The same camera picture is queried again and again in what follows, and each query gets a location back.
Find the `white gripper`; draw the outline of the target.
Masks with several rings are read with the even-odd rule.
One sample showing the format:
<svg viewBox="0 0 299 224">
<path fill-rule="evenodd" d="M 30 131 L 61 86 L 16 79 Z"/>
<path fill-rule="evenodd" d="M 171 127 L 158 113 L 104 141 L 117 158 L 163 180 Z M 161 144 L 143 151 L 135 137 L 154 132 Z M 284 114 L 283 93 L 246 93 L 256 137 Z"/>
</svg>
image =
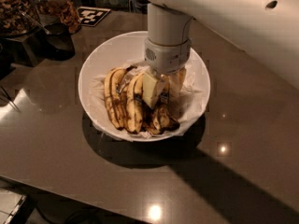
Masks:
<svg viewBox="0 0 299 224">
<path fill-rule="evenodd" d="M 158 74 L 170 75 L 170 96 L 179 97 L 186 77 L 185 63 L 190 58 L 191 40 L 187 39 L 178 46 L 161 46 L 145 39 L 144 57 L 147 64 Z M 162 77 L 146 71 L 143 76 L 143 101 L 153 109 L 158 102 L 159 95 L 165 87 L 166 81 Z"/>
</svg>

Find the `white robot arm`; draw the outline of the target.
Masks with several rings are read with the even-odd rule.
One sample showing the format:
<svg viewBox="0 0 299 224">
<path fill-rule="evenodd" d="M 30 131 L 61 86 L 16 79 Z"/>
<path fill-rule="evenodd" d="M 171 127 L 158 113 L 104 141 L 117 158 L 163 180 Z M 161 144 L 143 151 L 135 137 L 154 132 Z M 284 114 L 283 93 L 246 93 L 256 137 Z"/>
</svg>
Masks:
<svg viewBox="0 0 299 224">
<path fill-rule="evenodd" d="M 197 20 L 299 88 L 299 0 L 148 0 L 144 57 L 173 74 L 190 57 Z"/>
</svg>

